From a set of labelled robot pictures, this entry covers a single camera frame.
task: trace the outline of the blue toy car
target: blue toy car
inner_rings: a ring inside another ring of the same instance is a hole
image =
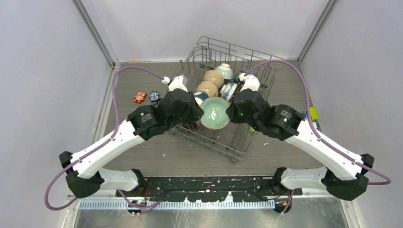
[[[150,91],[148,96],[150,97],[151,103],[158,102],[160,100],[160,93],[158,93],[156,90]]]

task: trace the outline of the blue and white cup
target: blue and white cup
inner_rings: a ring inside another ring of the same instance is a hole
[[[193,94],[194,99],[196,100],[196,103],[200,106],[204,100],[209,98],[209,96],[203,92],[196,92]]]
[[[234,94],[235,90],[237,89],[238,84],[230,82],[222,87],[220,90],[221,97],[224,98],[226,101],[230,101],[232,95]]]

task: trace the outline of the green bowl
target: green bowl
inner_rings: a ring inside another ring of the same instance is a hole
[[[221,97],[210,97],[203,101],[200,108],[204,111],[201,123],[210,129],[218,130],[230,122],[230,117],[225,113],[230,104]]]

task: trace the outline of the rack wire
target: rack wire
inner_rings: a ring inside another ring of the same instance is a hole
[[[197,86],[203,81],[205,72],[214,69],[221,63],[229,64],[235,74],[242,69],[250,69],[264,60],[271,59],[282,58],[202,36],[186,60],[179,61],[172,71],[170,79],[178,75],[185,75],[188,78],[186,87],[195,92]],[[266,100],[269,97],[278,69],[280,69],[279,63],[270,63],[259,67],[253,73],[260,81],[259,92]],[[220,130],[211,130],[204,126],[195,130],[188,130],[177,125],[170,130],[170,133],[185,136],[226,154],[232,162],[243,160],[254,135],[245,123],[229,123]]]

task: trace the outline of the toy car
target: toy car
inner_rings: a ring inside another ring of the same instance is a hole
[[[158,93],[156,90],[150,91],[149,97],[151,103],[158,102],[160,100],[160,93]]]
[[[141,104],[144,102],[144,99],[147,97],[145,92],[139,91],[137,95],[134,97],[134,102]]]

